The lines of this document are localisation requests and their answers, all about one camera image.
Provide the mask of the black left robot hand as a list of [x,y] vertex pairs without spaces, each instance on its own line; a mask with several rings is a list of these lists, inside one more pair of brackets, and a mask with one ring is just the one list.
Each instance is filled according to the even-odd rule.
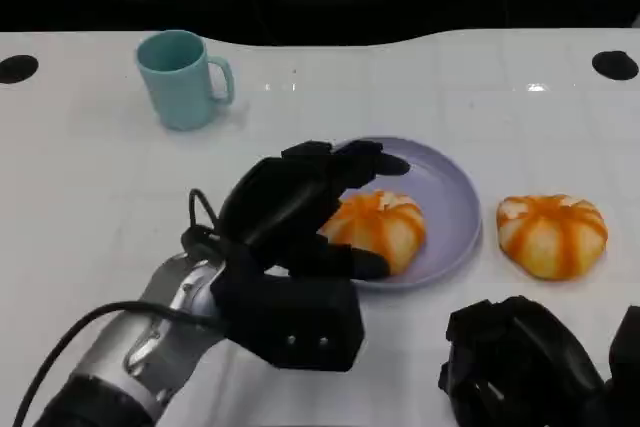
[[277,265],[293,277],[380,279],[390,273],[381,255],[332,244],[320,230],[339,210],[345,191],[409,169],[379,142],[355,140],[335,147],[306,141],[247,172],[224,201],[216,230],[244,245],[263,271]]

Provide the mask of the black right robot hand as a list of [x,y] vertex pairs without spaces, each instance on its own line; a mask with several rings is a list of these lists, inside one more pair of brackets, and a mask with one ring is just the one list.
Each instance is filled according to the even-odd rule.
[[451,313],[439,388],[460,426],[610,426],[605,383],[572,332],[523,296]]

